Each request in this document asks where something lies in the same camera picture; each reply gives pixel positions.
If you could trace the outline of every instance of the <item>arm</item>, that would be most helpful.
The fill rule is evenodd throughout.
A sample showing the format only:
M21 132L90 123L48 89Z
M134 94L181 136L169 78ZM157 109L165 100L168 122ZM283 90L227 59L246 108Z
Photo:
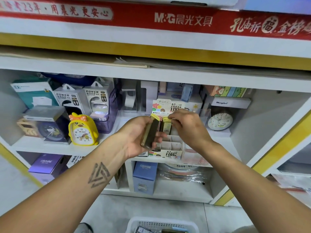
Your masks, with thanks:
M0 232L74 232L122 164L146 151L140 139L149 122L146 116L128 121L72 168L2 215ZM158 132L155 141L163 136Z
M196 113L178 110L169 118L223 178L260 233L310 232L311 210L214 142Z

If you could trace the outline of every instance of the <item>yellow trim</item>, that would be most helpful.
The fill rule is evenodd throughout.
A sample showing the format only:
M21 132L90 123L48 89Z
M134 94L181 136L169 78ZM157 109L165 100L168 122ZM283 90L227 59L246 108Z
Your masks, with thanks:
M310 58L277 55L260 55L215 50L186 49L166 46L149 46L129 43L114 43L82 39L22 35L13 33L0 33L0 44L182 61L273 67L295 70L311 70Z
M15 168L17 168L24 176L32 180L38 187L42 187L43 184L29 174L28 168L23 165L10 151L8 151L2 144L0 144L0 154Z
M284 155L295 148L311 134L311 111L309 111L291 130L289 130L252 168L263 174ZM215 205L224 206L234 197L228 190Z

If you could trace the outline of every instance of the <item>floor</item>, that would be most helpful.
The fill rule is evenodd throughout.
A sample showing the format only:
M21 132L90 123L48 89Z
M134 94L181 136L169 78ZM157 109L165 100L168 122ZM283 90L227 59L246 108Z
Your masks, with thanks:
M38 187L0 156L0 215ZM242 208L209 204L100 195L83 218L95 233L125 233L134 216L193 221L201 233L257 233Z

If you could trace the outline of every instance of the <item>red banner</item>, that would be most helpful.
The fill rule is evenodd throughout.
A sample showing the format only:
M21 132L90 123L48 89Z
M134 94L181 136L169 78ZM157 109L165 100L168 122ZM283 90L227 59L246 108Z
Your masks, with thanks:
M311 16L89 0L0 0L0 16L119 27L311 40Z

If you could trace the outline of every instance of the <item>clear plastic packaging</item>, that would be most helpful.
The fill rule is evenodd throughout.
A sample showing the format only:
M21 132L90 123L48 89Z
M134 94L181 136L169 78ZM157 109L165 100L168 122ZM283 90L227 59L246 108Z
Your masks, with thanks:
M202 184L209 181L207 168L186 164L159 163L157 176L167 180L193 181Z

